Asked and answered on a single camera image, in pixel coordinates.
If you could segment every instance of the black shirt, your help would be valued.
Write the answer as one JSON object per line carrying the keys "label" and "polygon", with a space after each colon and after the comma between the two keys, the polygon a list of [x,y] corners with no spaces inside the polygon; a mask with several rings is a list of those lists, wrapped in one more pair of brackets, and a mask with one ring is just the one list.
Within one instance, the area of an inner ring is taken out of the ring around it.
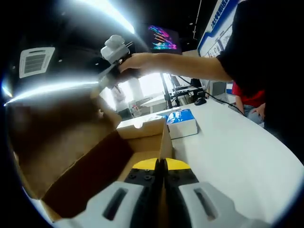
{"label": "black shirt", "polygon": [[293,50],[296,54],[297,48],[289,32],[287,11],[284,5],[267,0],[239,3],[232,35],[218,60],[245,94],[265,90],[265,129],[303,161],[302,86],[296,80],[303,73],[302,69],[297,72],[300,64],[289,54]]}

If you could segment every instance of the white box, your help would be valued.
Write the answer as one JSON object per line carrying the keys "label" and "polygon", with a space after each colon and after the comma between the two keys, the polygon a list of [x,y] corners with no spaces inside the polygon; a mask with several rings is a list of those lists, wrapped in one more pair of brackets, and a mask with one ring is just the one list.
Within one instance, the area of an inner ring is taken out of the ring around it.
{"label": "white box", "polygon": [[198,133],[196,120],[190,109],[184,109],[169,114],[167,125],[171,139],[177,139]]}

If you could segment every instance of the computer mouse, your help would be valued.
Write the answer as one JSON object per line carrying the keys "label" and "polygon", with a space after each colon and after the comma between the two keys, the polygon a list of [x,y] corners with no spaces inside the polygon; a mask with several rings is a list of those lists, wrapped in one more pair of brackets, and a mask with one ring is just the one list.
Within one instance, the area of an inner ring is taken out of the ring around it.
{"label": "computer mouse", "polygon": [[195,105],[202,105],[204,103],[206,103],[206,99],[205,98],[199,98],[197,99],[197,101],[194,103]]}

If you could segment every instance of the black sleeve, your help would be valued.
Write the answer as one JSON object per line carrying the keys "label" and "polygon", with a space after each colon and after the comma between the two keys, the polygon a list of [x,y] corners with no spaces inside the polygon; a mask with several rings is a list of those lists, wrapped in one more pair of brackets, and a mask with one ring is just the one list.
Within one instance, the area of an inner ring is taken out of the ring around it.
{"label": "black sleeve", "polygon": [[265,88],[261,56],[259,56],[260,30],[262,21],[258,4],[241,2],[232,23],[232,35],[224,51],[217,56],[226,73],[236,82],[246,95],[253,95]]}

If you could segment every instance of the product box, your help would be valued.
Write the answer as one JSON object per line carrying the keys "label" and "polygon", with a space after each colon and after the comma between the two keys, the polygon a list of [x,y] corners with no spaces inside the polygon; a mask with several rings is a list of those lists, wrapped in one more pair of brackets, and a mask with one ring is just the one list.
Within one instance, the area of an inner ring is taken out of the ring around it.
{"label": "product box", "polygon": [[71,218],[132,166],[172,157],[165,119],[116,129],[121,118],[91,88],[42,94],[10,103],[8,133],[23,187],[52,221]]}
{"label": "product box", "polygon": [[169,114],[167,125],[170,130],[171,139],[181,138],[198,133],[196,120],[190,109],[184,109]]}

